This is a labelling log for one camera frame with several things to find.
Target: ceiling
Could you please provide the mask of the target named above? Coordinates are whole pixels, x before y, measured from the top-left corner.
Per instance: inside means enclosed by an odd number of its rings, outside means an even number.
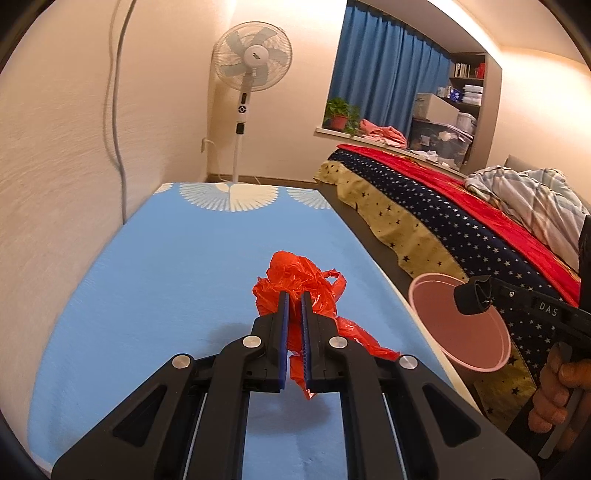
[[[396,3],[398,0],[384,0]],[[540,0],[455,0],[501,47],[530,48],[584,63],[568,33]]]
[[[466,30],[427,0],[362,1],[419,30],[449,53],[484,51]]]

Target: fan blade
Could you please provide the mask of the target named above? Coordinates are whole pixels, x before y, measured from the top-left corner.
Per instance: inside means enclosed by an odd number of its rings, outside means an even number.
[[[242,62],[236,63],[235,65],[222,65],[220,70],[226,77],[235,77],[236,75],[246,73],[246,65]]]
[[[277,35],[277,32],[269,27],[264,27],[262,30],[259,31],[259,33],[257,33],[252,41],[251,41],[251,46],[252,45],[262,45],[262,43],[270,37],[274,37],[275,35]]]
[[[238,35],[238,32],[234,31],[230,33],[226,37],[226,43],[236,55],[239,55],[241,57],[244,56],[244,51],[246,50],[246,47],[242,44],[242,40],[240,39],[240,35]]]
[[[252,82],[253,87],[260,87],[267,83],[269,78],[269,67],[267,65],[261,65],[255,69],[255,80]]]
[[[280,63],[283,66],[287,65],[287,53],[277,48],[268,48],[267,50],[269,51],[269,58],[271,60],[275,60],[277,63]]]

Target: metal screw cap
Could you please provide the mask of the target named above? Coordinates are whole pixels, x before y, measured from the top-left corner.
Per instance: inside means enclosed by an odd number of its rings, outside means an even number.
[[[187,368],[191,365],[191,359],[187,355],[177,355],[173,358],[174,368]]]
[[[329,340],[329,345],[332,348],[345,348],[347,346],[347,339],[343,337],[332,337]]]
[[[400,357],[400,366],[407,370],[414,370],[418,366],[418,361],[412,355],[404,355]]]
[[[259,337],[257,337],[256,335],[249,335],[247,337],[244,337],[244,340],[242,340],[242,344],[246,348],[256,348],[261,343],[262,343],[262,340]]]

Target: fan pole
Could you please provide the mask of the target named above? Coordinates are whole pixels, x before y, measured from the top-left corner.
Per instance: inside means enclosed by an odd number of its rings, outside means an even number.
[[[238,183],[238,164],[242,154],[242,137],[244,125],[248,117],[248,105],[251,101],[252,72],[247,72],[242,79],[240,97],[238,97],[238,120],[236,122],[236,142],[234,143],[234,164],[232,166],[232,183]]]

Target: dark blue star fabric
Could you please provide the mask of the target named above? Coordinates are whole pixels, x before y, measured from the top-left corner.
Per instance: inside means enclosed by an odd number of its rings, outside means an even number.
[[[558,292],[519,252],[446,197],[357,153],[337,150],[329,161],[341,162],[414,215],[439,239],[467,276],[494,275],[513,285],[560,299]],[[538,385],[540,369],[554,343],[554,328],[536,322],[514,305],[496,304]]]

